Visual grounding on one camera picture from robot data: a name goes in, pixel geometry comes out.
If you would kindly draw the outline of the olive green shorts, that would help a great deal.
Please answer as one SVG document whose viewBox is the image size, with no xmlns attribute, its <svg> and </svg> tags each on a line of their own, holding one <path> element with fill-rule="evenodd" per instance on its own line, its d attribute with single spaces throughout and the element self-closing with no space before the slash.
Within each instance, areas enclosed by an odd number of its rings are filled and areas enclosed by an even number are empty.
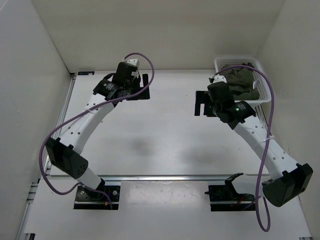
<svg viewBox="0 0 320 240">
<path fill-rule="evenodd" d="M 222 71 L 220 75 L 226 78 L 235 101 L 255 101 L 260 98 L 259 91 L 254 89 L 255 80 L 251 69 L 237 67 Z"/>
</svg>

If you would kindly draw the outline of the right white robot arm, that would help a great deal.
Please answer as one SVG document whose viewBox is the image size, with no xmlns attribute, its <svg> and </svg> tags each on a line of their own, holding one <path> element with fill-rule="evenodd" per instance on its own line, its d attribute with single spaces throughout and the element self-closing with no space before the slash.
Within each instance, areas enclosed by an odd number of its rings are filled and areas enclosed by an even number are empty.
<svg viewBox="0 0 320 240">
<path fill-rule="evenodd" d="M 225 82 L 212 83 L 206 91 L 195 92 L 194 114 L 201 105 L 207 117 L 217 117 L 241 136 L 268 170 L 270 179 L 262 183 L 263 196 L 275 207 L 281 207 L 303 193 L 313 175 L 307 163 L 299 164 L 286 154 L 263 127 L 255 110 L 244 100 L 235 101 Z"/>
</svg>

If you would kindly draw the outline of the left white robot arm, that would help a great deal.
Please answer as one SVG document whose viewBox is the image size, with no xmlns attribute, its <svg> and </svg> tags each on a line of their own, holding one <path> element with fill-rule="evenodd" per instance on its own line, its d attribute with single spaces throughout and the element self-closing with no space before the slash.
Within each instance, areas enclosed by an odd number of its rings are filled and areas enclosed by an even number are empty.
<svg viewBox="0 0 320 240">
<path fill-rule="evenodd" d="M 90 169 L 81 153 L 92 133 L 118 102 L 141 91 L 141 83 L 148 84 L 147 79 L 141 79 L 138 68 L 138 59 L 121 61 L 116 72 L 106 75 L 93 89 L 84 108 L 85 114 L 45 144 L 50 163 L 88 187 L 87 194 L 93 200 L 103 198 L 105 181 Z"/>
</svg>

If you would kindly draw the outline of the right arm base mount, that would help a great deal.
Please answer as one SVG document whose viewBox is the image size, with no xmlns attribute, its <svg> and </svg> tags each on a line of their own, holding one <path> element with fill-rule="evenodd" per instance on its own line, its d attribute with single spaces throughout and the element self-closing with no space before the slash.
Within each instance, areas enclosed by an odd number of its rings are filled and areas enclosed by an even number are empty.
<svg viewBox="0 0 320 240">
<path fill-rule="evenodd" d="M 235 173 L 224 181 L 224 185 L 211 184 L 208 191 L 211 212 L 255 211 L 255 196 L 250 193 L 238 193 L 233 181 L 242 177 L 243 173 Z"/>
</svg>

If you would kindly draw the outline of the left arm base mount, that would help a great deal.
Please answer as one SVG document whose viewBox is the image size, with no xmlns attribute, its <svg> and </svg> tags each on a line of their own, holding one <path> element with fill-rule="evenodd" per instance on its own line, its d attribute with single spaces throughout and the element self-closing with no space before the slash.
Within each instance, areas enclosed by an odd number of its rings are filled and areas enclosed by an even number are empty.
<svg viewBox="0 0 320 240">
<path fill-rule="evenodd" d="M 112 183 L 104 186 L 103 191 L 110 198 L 102 193 L 91 192 L 83 186 L 78 186 L 74 198 L 74 210 L 118 210 L 120 202 L 121 185 Z"/>
</svg>

